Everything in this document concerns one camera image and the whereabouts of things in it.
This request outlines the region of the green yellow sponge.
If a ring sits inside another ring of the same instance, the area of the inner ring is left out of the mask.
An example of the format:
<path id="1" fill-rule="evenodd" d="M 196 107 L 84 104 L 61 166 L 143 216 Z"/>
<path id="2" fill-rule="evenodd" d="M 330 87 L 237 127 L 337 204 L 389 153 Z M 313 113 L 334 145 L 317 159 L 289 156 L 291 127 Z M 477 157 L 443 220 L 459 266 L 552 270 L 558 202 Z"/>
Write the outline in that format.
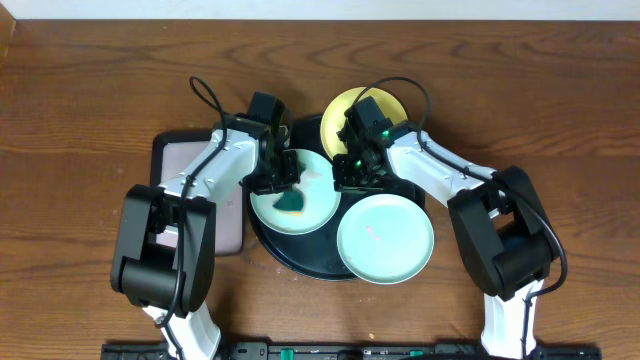
<path id="1" fill-rule="evenodd" d="M 273 203 L 272 207 L 285 214 L 300 215 L 305 207 L 304 194 L 297 189 L 285 191 Z"/>

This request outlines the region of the light green plate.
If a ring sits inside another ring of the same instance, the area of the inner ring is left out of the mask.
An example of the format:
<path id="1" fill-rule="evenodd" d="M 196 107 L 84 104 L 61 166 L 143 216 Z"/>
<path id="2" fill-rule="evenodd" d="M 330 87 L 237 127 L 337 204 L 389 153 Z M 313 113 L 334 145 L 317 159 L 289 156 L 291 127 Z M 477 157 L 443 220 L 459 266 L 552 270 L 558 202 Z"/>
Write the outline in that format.
<path id="1" fill-rule="evenodd" d="M 250 203 L 257 218 L 268 228 L 285 235 L 307 234 L 325 225 L 336 213 L 341 194 L 334 190 L 331 163 L 320 154 L 296 149 L 301 167 L 300 182 L 293 189 L 305 197 L 304 211 L 289 215 L 272 205 L 283 193 L 250 195 Z"/>
<path id="2" fill-rule="evenodd" d="M 405 197 L 378 194 L 351 206 L 337 230 L 337 249 L 358 278 L 378 285 L 405 282 L 420 273 L 435 247 L 432 223 Z"/>

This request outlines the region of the light green plate front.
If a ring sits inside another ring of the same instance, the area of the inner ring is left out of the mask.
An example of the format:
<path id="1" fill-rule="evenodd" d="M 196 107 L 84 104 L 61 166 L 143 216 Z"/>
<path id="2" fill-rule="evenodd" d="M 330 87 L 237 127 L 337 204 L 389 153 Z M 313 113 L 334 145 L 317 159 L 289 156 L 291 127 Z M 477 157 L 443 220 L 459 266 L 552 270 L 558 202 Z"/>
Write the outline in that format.
<path id="1" fill-rule="evenodd" d="M 351 206 L 337 230 L 337 249 L 358 278 L 378 285 L 405 282 L 420 273 L 435 247 L 432 223 L 405 197 L 378 194 Z"/>

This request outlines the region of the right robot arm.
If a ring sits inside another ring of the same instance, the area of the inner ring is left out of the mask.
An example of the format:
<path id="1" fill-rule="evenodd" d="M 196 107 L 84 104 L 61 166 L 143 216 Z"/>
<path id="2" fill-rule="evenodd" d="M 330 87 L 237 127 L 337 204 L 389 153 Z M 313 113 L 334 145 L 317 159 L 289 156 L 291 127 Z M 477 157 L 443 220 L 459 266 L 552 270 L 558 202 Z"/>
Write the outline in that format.
<path id="1" fill-rule="evenodd" d="M 333 157 L 337 190 L 379 190 L 399 178 L 447 207 L 464 267 L 484 294 L 482 346 L 494 357 L 530 358 L 535 303 L 564 284 L 568 264 L 528 175 L 469 162 L 406 121 L 345 124 L 337 139 L 346 148 Z"/>

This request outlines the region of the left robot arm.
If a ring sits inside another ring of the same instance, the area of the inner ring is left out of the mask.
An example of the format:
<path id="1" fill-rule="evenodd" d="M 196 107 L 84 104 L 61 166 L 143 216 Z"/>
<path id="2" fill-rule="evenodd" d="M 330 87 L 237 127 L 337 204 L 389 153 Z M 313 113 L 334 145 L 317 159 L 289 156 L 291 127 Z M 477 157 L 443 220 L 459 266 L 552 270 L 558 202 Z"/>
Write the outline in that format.
<path id="1" fill-rule="evenodd" d="M 205 299 L 214 273 L 216 212 L 239 186 L 257 194 L 299 182 L 281 119 L 227 115 L 176 176 L 126 194 L 110 282 L 152 317 L 177 359 L 213 359 L 221 342 Z"/>

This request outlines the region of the round black tray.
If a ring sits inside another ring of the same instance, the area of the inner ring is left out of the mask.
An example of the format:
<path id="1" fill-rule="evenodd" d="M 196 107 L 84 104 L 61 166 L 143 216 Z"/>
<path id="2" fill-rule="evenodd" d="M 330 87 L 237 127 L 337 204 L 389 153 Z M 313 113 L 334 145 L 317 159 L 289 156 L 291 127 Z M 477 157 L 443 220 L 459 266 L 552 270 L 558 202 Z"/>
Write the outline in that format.
<path id="1" fill-rule="evenodd" d="M 296 120 L 290 140 L 293 148 L 310 150 L 328 160 L 320 137 L 322 115 L 312 115 Z M 425 191 L 404 180 L 396 180 L 384 193 L 405 197 L 423 212 L 425 207 Z M 245 191 L 244 200 L 251 227 L 265 249 L 287 268 L 314 279 L 325 281 L 345 281 L 355 279 L 343 263 L 337 248 L 337 230 L 346 211 L 368 196 L 381 194 L 339 193 L 341 199 L 335 214 L 327 223 L 318 229 L 302 235 L 286 235 L 270 229 L 256 215 L 249 196 L 255 195 Z"/>

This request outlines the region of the black rectangular sponge tray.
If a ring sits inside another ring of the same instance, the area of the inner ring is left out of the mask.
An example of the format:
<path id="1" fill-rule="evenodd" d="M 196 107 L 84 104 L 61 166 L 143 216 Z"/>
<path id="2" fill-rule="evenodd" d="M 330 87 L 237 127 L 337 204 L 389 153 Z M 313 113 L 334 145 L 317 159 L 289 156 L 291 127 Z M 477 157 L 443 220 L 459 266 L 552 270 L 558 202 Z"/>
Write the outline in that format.
<path id="1" fill-rule="evenodd" d="M 173 130 L 157 135 L 152 144 L 152 186 L 176 177 L 208 145 L 211 133 L 206 129 Z M 244 241 L 245 195 L 240 185 L 224 202 L 216 203 L 215 255 L 238 254 Z"/>

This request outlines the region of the yellow plate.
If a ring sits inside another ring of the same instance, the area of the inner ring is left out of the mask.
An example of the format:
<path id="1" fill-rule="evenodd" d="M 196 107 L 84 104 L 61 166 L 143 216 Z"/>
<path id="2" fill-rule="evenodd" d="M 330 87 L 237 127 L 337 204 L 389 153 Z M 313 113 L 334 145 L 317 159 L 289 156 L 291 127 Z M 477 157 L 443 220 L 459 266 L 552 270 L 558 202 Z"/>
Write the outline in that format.
<path id="1" fill-rule="evenodd" d="M 322 146 L 330 160 L 338 154 L 347 153 L 344 143 L 338 138 L 338 132 L 345 125 L 345 112 L 363 90 L 363 87 L 356 87 L 341 93 L 331 101 L 323 113 L 320 125 L 320 137 Z M 372 88 L 364 93 L 362 99 L 366 97 L 372 97 L 380 107 L 382 113 L 389 118 L 393 124 L 408 119 L 404 106 L 389 92 L 379 88 Z"/>

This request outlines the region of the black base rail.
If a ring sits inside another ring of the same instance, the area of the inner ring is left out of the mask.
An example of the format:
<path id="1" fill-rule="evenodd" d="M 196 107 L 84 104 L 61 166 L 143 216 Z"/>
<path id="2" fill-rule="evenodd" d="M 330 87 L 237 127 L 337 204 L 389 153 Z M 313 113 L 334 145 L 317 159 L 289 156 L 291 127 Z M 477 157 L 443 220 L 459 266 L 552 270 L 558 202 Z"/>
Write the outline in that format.
<path id="1" fill-rule="evenodd" d="M 222 346 L 215 360 L 396 360 L 396 359 L 488 359 L 480 345 L 438 343 L 425 347 L 410 346 L 311 346 L 269 345 L 242 342 Z M 537 346 L 529 356 L 534 360 L 601 360 L 598 348 Z M 101 360 L 170 360 L 168 345 L 104 344 Z"/>

